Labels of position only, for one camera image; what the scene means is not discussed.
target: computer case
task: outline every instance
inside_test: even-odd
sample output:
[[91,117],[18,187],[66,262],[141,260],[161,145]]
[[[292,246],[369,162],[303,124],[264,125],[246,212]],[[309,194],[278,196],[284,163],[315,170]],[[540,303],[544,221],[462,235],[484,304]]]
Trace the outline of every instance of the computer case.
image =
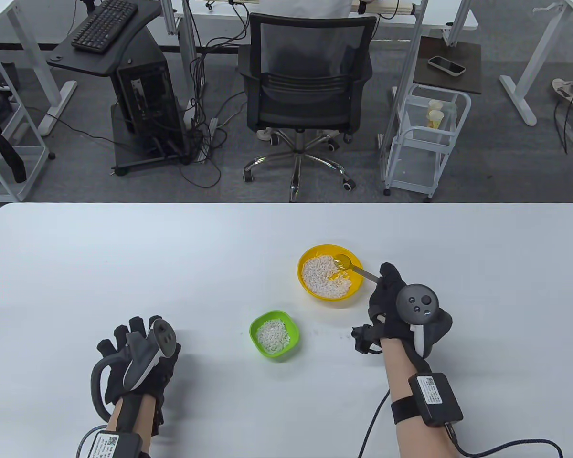
[[185,164],[192,161],[195,151],[185,134],[166,57],[147,28],[132,39],[112,83],[127,129],[146,149],[176,153]]

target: spoon handle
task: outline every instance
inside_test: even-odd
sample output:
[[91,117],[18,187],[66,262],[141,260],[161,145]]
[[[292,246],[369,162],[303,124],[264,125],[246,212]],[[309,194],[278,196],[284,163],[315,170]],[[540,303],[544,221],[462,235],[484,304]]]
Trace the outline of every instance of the spoon handle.
[[374,283],[378,283],[380,281],[380,279],[378,279],[376,275],[371,275],[371,273],[364,271],[363,269],[355,266],[354,264],[350,266],[350,269],[358,273],[361,277],[365,277],[366,279],[373,281]]

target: chair base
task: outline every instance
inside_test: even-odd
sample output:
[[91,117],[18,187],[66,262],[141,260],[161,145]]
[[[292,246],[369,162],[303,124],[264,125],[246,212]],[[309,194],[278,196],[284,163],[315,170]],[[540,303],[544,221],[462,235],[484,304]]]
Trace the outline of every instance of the chair base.
[[[277,161],[280,159],[293,159],[294,166],[293,166],[293,176],[291,177],[291,189],[289,194],[289,202],[297,201],[297,193],[299,192],[299,175],[301,171],[301,161],[304,158],[311,159],[311,161],[319,162],[335,172],[338,172],[342,178],[342,185],[345,190],[351,191],[356,187],[356,183],[348,176],[346,169],[342,167],[335,161],[331,159],[326,159],[325,157],[311,155],[307,151],[315,147],[317,144],[327,142],[330,140],[329,135],[319,135],[314,140],[304,144],[304,131],[295,131],[295,139],[291,139],[286,135],[283,131],[277,129],[274,131],[274,135],[280,137],[280,139],[284,140],[284,142],[289,145],[291,151],[286,151],[284,153],[274,153],[271,155],[259,156],[250,161],[246,164],[243,172],[244,181],[247,183],[251,183],[253,181],[252,176],[252,168],[258,166],[259,164],[263,164],[264,162],[272,162]],[[275,145],[277,142],[275,140],[272,141],[272,144]]]

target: label sticker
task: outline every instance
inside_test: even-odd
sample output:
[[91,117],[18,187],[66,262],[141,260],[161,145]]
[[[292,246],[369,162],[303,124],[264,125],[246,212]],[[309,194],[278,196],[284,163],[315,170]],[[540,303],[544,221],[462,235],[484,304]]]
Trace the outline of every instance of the label sticker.
[[89,458],[112,458],[118,441],[118,434],[98,434]]
[[435,385],[435,380],[433,377],[418,377],[418,385],[420,386],[420,391],[424,396],[424,401],[427,404],[441,404],[441,396],[437,390],[437,385]]

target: metal spoon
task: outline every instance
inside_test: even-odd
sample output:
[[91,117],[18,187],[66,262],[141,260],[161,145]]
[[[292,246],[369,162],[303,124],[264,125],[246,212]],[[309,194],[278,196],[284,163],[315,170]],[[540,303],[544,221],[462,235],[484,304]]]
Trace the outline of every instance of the metal spoon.
[[350,258],[346,255],[335,255],[333,257],[333,262],[335,267],[341,271],[351,270],[355,273],[358,273],[361,277],[365,277],[366,279],[373,281],[374,283],[378,283],[378,281],[380,281],[376,275],[372,275],[371,273],[364,271],[363,269],[352,264]]

